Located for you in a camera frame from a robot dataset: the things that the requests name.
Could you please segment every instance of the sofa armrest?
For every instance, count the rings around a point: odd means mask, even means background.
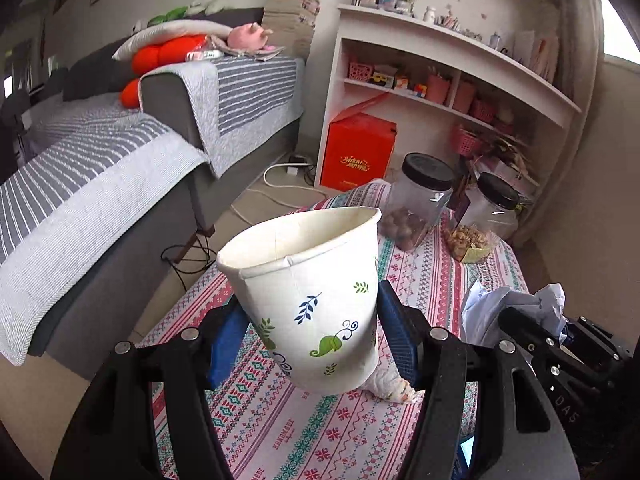
[[[202,149],[189,94],[179,76],[159,73],[143,77],[140,93],[145,113],[175,130],[192,146]]]

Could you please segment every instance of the white cable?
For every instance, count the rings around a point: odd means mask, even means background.
[[[316,189],[314,187],[304,187],[304,186],[294,186],[292,184],[286,184],[286,185],[282,185],[282,186],[278,186],[276,184],[271,184],[269,183],[269,181],[267,181],[267,172],[272,170],[273,168],[282,168],[282,167],[286,167],[286,166],[305,166],[305,167],[309,167],[309,166],[313,166],[312,164],[309,164],[308,162],[283,162],[282,164],[272,164],[271,166],[269,166],[266,170],[264,170],[264,173],[262,174],[262,181],[265,183],[266,186],[268,187],[274,187],[274,188],[291,188],[291,189],[304,189],[307,191],[315,191],[316,193],[321,194],[322,196],[324,196],[324,198],[329,198],[329,196],[327,195],[327,193],[325,193],[324,191],[321,191],[319,189]],[[299,209],[302,206],[299,205],[294,205],[294,204],[289,204],[287,202],[281,202],[280,200],[274,198],[273,196],[268,195],[267,193],[265,193],[263,190],[261,189],[253,189],[253,188],[248,188],[247,191],[253,191],[254,193],[260,193],[261,195],[264,195],[265,197],[267,197],[269,200],[271,200],[272,202],[275,202],[276,204],[279,205],[283,205],[284,207],[290,207],[292,209]],[[238,211],[238,209],[235,208],[235,206],[233,206],[233,204],[230,207],[231,211],[233,211],[236,215],[238,215],[238,217],[246,222],[249,225],[255,225],[253,222],[248,221],[248,219],[242,215],[241,212]]]

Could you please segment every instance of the tiled floor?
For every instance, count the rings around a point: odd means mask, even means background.
[[[270,171],[268,179],[273,184],[305,186],[302,175],[287,175],[283,168]],[[261,181],[252,189],[268,192],[270,196],[298,206],[311,205],[324,197],[308,189],[269,189]],[[328,195],[333,190],[324,190]],[[291,211],[267,197],[246,191],[234,203],[236,209],[254,223],[276,218]],[[226,211],[216,223],[216,233],[209,239],[213,250],[219,250],[233,236],[248,225],[232,211]],[[192,249],[187,258],[200,258],[202,251]],[[193,270],[201,264],[183,262],[181,269]],[[199,274],[184,276],[187,287]],[[130,339],[138,342],[162,319],[165,313],[180,299],[184,289],[178,277],[170,272],[156,291],[140,317]],[[0,419],[23,454],[44,477],[50,475],[53,461],[66,426],[80,401],[88,382],[62,367],[48,356],[27,358],[21,367],[14,367],[0,356]]]

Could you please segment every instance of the black jar lid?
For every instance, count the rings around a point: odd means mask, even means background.
[[[446,191],[453,186],[453,170],[439,158],[424,153],[408,153],[402,172],[416,184],[434,191]]]
[[[516,209],[520,203],[518,192],[499,176],[481,173],[478,177],[478,189],[491,202],[508,210]]]

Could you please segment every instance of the cup rim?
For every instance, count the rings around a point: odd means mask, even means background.
[[[249,229],[243,231],[242,233],[237,234],[236,236],[234,236],[231,240],[228,241],[228,243],[225,244],[225,247],[222,247],[222,249],[220,249],[220,251],[218,252],[218,256],[216,258],[216,264],[218,266],[218,270],[220,270],[220,272],[222,272],[223,274],[235,274],[237,276],[239,276],[241,279],[245,280],[247,278],[254,278],[255,276],[261,276],[264,274],[269,274],[270,272],[276,272],[277,270],[282,270],[282,269],[287,269],[288,267],[293,267],[297,264],[301,264],[303,262],[306,262],[307,260],[311,259],[311,258],[315,258],[316,256],[319,256],[320,254],[324,254],[330,250],[333,250],[341,245],[344,245],[345,243],[347,243],[351,237],[353,236],[354,232],[357,232],[359,230],[362,230],[366,227],[368,227],[371,223],[373,224],[377,224],[378,220],[380,220],[380,217],[382,216],[382,213],[380,212],[380,209],[377,207],[368,207],[368,206],[350,206],[350,207],[341,207],[341,210],[345,210],[345,209],[367,209],[370,210],[370,218],[368,218],[367,220],[365,220],[364,222],[362,222],[360,225],[354,227],[353,229],[350,229],[346,232],[344,232],[343,234],[332,238],[331,240],[327,240],[326,242],[323,242],[319,245],[316,245],[314,247],[305,249],[304,251],[300,251],[299,253],[296,254],[292,254],[291,256],[284,256],[282,258],[279,258],[277,260],[271,260],[270,262],[266,262],[263,264],[258,264],[256,266],[251,266],[251,267],[245,267],[243,269],[238,269],[237,267],[232,267],[232,266],[228,266],[224,263],[224,251],[226,246],[231,243],[236,237],[241,236],[243,233],[251,230],[253,227],[249,227]],[[317,210],[312,210],[312,211],[302,211],[299,213],[294,213],[294,214],[299,214],[299,215],[305,215],[305,214],[314,214],[314,213],[318,213],[321,211],[329,211],[330,209],[317,209]],[[260,224],[256,224],[256,225],[261,225],[267,222],[273,222],[276,221],[278,219],[280,219],[282,217],[277,217],[277,218],[272,218],[270,220],[267,220],[266,222],[261,222]]]

